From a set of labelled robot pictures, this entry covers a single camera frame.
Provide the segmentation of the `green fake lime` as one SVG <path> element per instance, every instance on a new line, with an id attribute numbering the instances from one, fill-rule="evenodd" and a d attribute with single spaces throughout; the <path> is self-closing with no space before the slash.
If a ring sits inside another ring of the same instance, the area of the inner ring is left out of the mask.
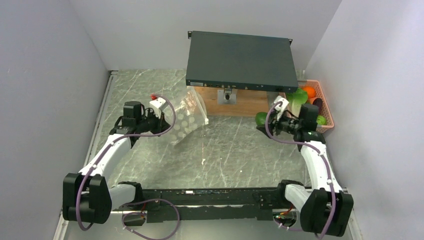
<path id="1" fill-rule="evenodd" d="M 316 123 L 321 126 L 326 126 L 328 124 L 327 118 L 323 115 L 318 115 L 316 118 Z"/>

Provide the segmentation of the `dark green fake avocado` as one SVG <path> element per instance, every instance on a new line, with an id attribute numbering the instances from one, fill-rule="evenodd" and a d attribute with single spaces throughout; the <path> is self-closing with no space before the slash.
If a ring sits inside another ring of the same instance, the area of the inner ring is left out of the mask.
<path id="1" fill-rule="evenodd" d="M 267 112 L 258 112 L 255 115 L 255 122 L 257 127 L 265 127 L 266 124 L 269 124 L 272 122 L 272 116 L 270 115 L 268 117 L 268 120 L 266 120 Z"/>

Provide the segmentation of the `dark network switch box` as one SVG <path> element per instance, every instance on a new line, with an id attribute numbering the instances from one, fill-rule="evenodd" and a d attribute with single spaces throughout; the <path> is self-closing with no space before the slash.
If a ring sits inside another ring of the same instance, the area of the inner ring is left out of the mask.
<path id="1" fill-rule="evenodd" d="M 293 93 L 299 87 L 292 40 L 192 31 L 187 86 Z"/>

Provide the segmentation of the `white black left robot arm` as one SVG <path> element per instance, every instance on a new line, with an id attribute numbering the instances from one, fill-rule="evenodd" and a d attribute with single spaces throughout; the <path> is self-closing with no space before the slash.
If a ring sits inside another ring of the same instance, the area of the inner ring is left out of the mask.
<path id="1" fill-rule="evenodd" d="M 163 96 L 153 95 L 148 107 L 139 101 L 125 102 L 100 151 L 79 172 L 68 173 L 63 179 L 62 217 L 86 231 L 89 227 L 84 223 L 103 224 L 111 211 L 121 206 L 139 209 L 144 203 L 140 183 L 122 181 L 109 187 L 108 179 L 139 138 L 162 136 L 175 121 L 175 109 Z"/>

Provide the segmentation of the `green fake leafy vegetable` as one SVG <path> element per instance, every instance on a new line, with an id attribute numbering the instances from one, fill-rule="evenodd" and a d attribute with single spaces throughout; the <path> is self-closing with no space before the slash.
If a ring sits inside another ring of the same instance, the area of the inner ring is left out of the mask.
<path id="1" fill-rule="evenodd" d="M 308 101 L 308 94 L 301 88 L 297 88 L 295 92 L 286 93 L 286 99 L 289 101 L 287 109 L 296 117 L 299 116 L 301 107 Z"/>

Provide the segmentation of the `orange fake fruit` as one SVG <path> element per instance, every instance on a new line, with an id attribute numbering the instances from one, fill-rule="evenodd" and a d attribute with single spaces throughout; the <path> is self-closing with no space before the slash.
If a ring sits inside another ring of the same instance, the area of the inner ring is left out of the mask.
<path id="1" fill-rule="evenodd" d="M 308 99 L 312 99 L 312 98 L 315 98 L 315 97 L 317 96 L 317 92 L 316 92 L 316 90 L 315 90 L 315 88 L 314 88 L 314 87 L 311 87 L 311 86 L 304 86 L 304 87 L 302 88 L 302 90 L 303 90 L 303 91 L 305 91 L 305 92 L 307 93 L 307 97 L 308 97 Z"/>

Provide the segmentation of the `grey metal bracket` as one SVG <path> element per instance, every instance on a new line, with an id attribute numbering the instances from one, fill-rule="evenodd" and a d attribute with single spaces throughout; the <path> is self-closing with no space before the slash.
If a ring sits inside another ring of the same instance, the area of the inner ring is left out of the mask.
<path id="1" fill-rule="evenodd" d="M 218 105 L 235 105 L 237 103 L 237 89 L 218 89 L 217 104 Z"/>

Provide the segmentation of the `pink plastic basket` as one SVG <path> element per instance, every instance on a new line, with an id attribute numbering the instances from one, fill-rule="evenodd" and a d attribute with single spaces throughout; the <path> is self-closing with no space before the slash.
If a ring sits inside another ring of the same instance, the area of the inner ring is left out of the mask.
<path id="1" fill-rule="evenodd" d="M 312 100 L 321 99 L 322 107 L 319 110 L 319 115 L 323 116 L 326 119 L 326 124 L 318 124 L 316 131 L 320 133 L 325 133 L 327 130 L 334 127 L 334 121 L 325 98 L 324 92 L 320 85 L 320 82 L 317 80 L 307 79 L 304 81 L 300 81 L 298 83 L 299 88 L 311 87 L 315 90 L 315 98 L 312 98 L 311 101 L 308 99 L 305 103 L 312 103 Z M 294 114 L 294 116 L 298 117 L 301 110 L 301 103 L 297 100 L 288 99 L 289 105 L 287 106 L 287 110 Z"/>

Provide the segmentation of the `purple fake eggplant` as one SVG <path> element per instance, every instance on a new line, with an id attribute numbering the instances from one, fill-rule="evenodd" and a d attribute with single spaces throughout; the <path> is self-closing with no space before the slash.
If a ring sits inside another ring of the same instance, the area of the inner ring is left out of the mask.
<path id="1" fill-rule="evenodd" d="M 315 98 L 312 101 L 312 105 L 317 106 L 319 111 L 321 111 L 323 104 L 324 104 L 323 99 L 319 97 Z"/>

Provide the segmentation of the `wooden board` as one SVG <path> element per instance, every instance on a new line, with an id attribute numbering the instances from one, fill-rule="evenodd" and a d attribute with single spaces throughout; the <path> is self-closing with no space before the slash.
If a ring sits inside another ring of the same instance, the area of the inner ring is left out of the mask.
<path id="1" fill-rule="evenodd" d="M 257 113 L 269 109 L 265 91 L 237 89 L 235 105 L 220 105 L 217 103 L 219 89 L 224 88 L 195 87 L 203 98 L 208 116 L 255 117 Z"/>

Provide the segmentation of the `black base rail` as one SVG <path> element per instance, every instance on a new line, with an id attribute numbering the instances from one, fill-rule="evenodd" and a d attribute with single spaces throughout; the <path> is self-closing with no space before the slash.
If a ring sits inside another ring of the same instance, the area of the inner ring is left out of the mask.
<path id="1" fill-rule="evenodd" d="M 275 214 L 292 206 L 281 184 L 275 187 L 144 189 L 148 203 L 121 205 L 116 211 L 146 213 L 148 223 L 182 221 L 256 219 L 271 221 Z"/>

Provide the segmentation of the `polka dot zip top bag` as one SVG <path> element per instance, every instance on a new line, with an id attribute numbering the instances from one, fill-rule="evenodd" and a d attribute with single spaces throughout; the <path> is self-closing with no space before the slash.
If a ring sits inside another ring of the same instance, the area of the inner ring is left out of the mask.
<path id="1" fill-rule="evenodd" d="M 205 102 L 193 86 L 188 86 L 170 102 L 176 119 L 164 137 L 171 145 L 175 146 L 197 128 L 209 124 Z"/>

